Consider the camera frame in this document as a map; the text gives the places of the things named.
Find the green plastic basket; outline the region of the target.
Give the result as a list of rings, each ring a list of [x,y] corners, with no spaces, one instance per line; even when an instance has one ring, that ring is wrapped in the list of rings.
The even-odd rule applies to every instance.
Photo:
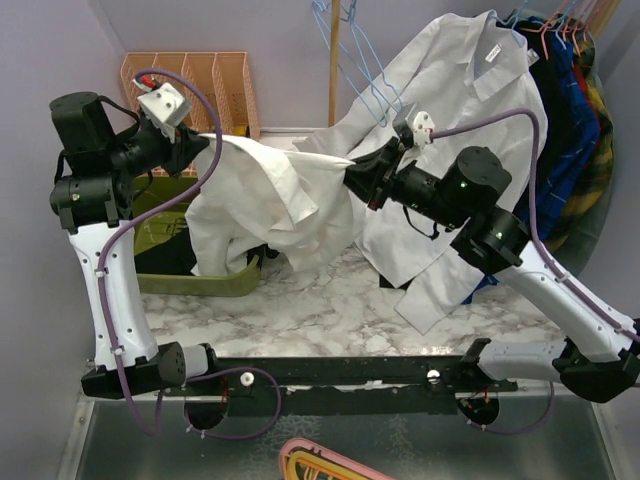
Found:
[[[185,213],[191,200],[186,199],[171,208],[145,220],[135,227],[134,258],[170,238],[189,233]],[[213,297],[242,297],[258,286],[261,278],[264,246],[254,248],[246,254],[246,266],[226,277],[171,276],[139,274],[140,291],[149,294],[195,295]]]

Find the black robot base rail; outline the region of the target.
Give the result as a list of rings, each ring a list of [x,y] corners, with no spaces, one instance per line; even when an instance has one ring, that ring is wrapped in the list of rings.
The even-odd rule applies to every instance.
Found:
[[[222,379],[174,388],[189,401],[228,400],[231,416],[332,416],[396,413],[456,414],[458,394],[514,392],[490,380],[461,355],[390,357],[227,357]]]

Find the blue hanger holding shirt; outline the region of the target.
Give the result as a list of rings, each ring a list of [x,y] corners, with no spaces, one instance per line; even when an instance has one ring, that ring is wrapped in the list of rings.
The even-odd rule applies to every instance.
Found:
[[[510,33],[518,47],[521,48],[526,44],[525,37],[518,33],[515,29],[517,23],[520,21],[522,12],[526,9],[530,0],[522,0],[520,5],[514,9],[505,19],[500,18],[496,13],[490,15],[490,18],[496,22],[497,26],[506,28]]]

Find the white shirt being hung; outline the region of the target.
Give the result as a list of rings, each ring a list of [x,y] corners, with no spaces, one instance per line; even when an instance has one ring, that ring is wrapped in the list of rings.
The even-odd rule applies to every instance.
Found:
[[[281,150],[249,138],[207,135],[193,164],[199,194],[186,211],[193,272],[226,277],[244,269],[261,245],[296,271],[333,261],[364,228],[363,205],[343,183],[351,161]]]

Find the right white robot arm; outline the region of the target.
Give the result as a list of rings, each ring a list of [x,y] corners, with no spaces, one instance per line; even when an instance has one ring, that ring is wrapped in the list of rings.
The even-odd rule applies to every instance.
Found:
[[[400,168],[404,153],[391,139],[347,168],[345,186],[372,210],[393,200],[435,225],[457,229],[451,246],[467,264],[510,285],[566,336],[530,344],[477,340],[457,368],[461,383],[481,391],[507,379],[557,382],[596,403],[634,387],[638,321],[588,291],[573,292],[572,282],[536,247],[527,227],[497,206],[511,182],[500,160],[486,147],[466,147],[438,178],[414,163]]]

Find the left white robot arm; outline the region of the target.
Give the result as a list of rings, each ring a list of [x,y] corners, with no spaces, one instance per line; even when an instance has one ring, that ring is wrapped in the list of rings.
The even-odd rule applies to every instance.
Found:
[[[185,124],[175,140],[144,116],[115,133],[103,108],[108,98],[76,92],[49,108],[63,144],[50,204],[80,262],[95,332],[93,369],[81,380],[85,395],[121,399],[186,382],[206,395],[221,371],[206,344],[160,345],[152,334],[134,264],[133,203],[137,177],[161,167],[177,174],[209,144]]]

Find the black garment in basket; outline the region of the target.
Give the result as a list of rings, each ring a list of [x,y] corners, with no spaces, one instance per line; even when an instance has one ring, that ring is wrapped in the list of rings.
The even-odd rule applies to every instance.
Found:
[[[189,233],[176,235],[134,258],[139,274],[192,276],[196,257]]]

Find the blue plaid hanging shirt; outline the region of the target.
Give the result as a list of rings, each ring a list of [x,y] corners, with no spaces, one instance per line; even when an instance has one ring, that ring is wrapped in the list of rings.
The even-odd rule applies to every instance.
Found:
[[[541,33],[541,26],[540,20],[531,17],[516,23],[515,31],[538,55],[529,71],[543,101],[548,128],[536,164],[534,196],[537,233],[548,241],[561,225],[562,211],[594,153],[600,125],[574,47],[553,33]]]

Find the hanging white shirt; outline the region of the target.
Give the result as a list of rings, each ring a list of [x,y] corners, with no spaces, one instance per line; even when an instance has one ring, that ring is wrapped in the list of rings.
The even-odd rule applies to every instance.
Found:
[[[547,117],[529,71],[525,38],[497,23],[489,10],[475,17],[454,13],[429,23],[389,63],[376,87],[404,104],[416,103],[438,130],[478,122],[514,108],[531,110],[540,132]],[[511,210],[527,186],[532,149],[532,125],[525,115],[435,141],[408,155],[419,168],[442,176],[467,146],[489,148],[511,174],[499,199]],[[354,208],[364,229],[356,245],[372,266],[393,286],[408,286],[396,311],[421,334],[448,316],[467,299],[484,275],[464,262],[450,246],[453,233],[427,238],[432,221],[404,214],[393,201],[372,211]]]

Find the black hanging garment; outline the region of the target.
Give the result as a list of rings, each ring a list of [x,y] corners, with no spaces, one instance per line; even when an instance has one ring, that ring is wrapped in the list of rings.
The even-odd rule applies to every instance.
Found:
[[[574,140],[572,118],[567,99],[560,86],[559,70],[556,65],[556,55],[551,41],[547,36],[535,33],[537,29],[532,21],[521,20],[515,30],[527,40],[539,59],[529,67],[529,71],[538,87],[547,116],[547,136],[544,148],[539,154],[536,166],[536,202],[539,203],[546,193],[544,184],[553,168],[560,162],[560,157]]]

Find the wooden pole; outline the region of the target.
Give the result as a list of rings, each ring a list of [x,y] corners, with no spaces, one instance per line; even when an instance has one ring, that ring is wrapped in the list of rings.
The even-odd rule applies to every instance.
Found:
[[[328,95],[328,126],[336,123],[337,113],[337,84],[339,75],[339,40],[340,40],[340,11],[341,1],[331,1],[331,24],[329,43],[329,95]]]

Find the light blue wire hanger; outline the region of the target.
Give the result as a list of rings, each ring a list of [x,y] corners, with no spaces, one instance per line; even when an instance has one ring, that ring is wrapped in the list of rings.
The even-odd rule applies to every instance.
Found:
[[[391,110],[394,113],[398,113],[403,107],[403,102],[396,88],[386,79],[384,67],[382,66],[382,63],[378,55],[376,54],[376,51],[373,48],[373,45],[371,44],[369,38],[367,37],[364,30],[357,24],[357,3],[357,0],[351,0],[349,2],[349,6],[344,8],[345,16],[343,17],[343,20],[349,27],[354,45],[358,52],[359,59],[354,60],[353,63],[367,80],[369,84],[368,89],[371,93],[371,96],[375,100],[380,110],[380,113],[373,114],[373,117],[379,125],[385,127],[388,124],[387,112]],[[379,76],[382,80],[381,88],[379,88],[375,83],[376,76],[373,74],[371,68],[369,67],[367,61],[368,57],[365,54],[365,51],[368,51],[368,53],[374,60],[374,66],[379,70]]]

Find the yellow plaid hanging shirt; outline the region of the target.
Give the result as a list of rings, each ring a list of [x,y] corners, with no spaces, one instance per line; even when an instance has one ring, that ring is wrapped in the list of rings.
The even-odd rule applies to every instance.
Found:
[[[592,72],[596,47],[589,36],[579,42],[579,55],[571,45],[553,44],[575,138],[546,182],[549,204],[540,237],[551,252],[565,244],[601,199],[614,167],[613,123]]]

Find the orange hangers on rack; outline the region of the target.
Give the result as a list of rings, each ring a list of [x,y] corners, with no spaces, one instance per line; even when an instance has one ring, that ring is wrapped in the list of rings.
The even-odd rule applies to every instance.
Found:
[[[554,13],[536,28],[523,28],[523,32],[537,34],[540,37],[542,52],[546,60],[549,59],[550,49],[547,36],[553,34],[560,46],[567,49],[572,46],[574,54],[579,55],[579,38],[585,40],[590,31],[599,34],[610,18],[610,1],[561,1]]]

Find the pink plastic hanger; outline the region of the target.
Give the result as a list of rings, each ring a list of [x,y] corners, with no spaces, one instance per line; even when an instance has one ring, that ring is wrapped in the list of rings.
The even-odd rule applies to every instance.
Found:
[[[304,438],[287,441],[279,452],[284,479],[380,479],[391,477]]]

